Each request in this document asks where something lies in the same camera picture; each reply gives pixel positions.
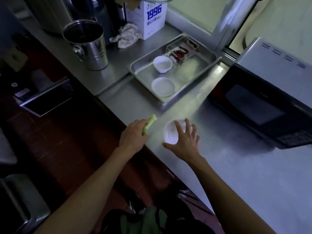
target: round white object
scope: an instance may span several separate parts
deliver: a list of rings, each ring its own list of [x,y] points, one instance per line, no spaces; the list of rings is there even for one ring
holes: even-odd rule
[[[169,97],[174,94],[174,83],[165,77],[159,77],[152,82],[152,90],[160,97]]]
[[[183,129],[183,132],[185,132],[186,130],[186,123],[184,120],[177,120],[182,129]],[[178,141],[178,133],[177,133],[177,127],[175,126],[174,124],[174,120],[173,121],[170,121],[166,124],[164,130],[163,130],[163,137],[165,139],[165,142],[166,143],[169,143],[169,144],[176,144],[177,141]]]
[[[166,56],[158,56],[153,61],[154,67],[159,73],[166,73],[173,66],[172,60]]]

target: metal bucket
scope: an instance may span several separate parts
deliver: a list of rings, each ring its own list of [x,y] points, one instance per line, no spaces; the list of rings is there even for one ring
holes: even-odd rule
[[[108,65],[104,30],[93,20],[76,20],[65,26],[63,37],[88,70],[102,70]]]

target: green vegetable piece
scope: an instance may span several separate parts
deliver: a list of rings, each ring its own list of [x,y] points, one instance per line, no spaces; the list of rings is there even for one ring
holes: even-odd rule
[[[143,127],[143,131],[142,134],[146,133],[147,129],[153,124],[154,121],[157,120],[157,117],[155,116],[155,114],[153,114],[150,118],[149,118],[149,123],[146,123],[145,126]]]

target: ring handle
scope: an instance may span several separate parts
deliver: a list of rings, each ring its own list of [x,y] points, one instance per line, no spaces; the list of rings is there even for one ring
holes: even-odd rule
[[[77,54],[77,57],[79,58],[80,61],[85,61],[84,50],[80,46],[74,45],[73,52]]]

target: crumpled cloth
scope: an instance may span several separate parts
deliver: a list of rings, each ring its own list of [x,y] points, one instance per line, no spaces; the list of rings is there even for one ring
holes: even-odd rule
[[[119,35],[110,38],[110,42],[118,42],[119,48],[127,48],[141,38],[142,34],[138,31],[138,27],[136,25],[126,24],[124,27],[120,27]]]

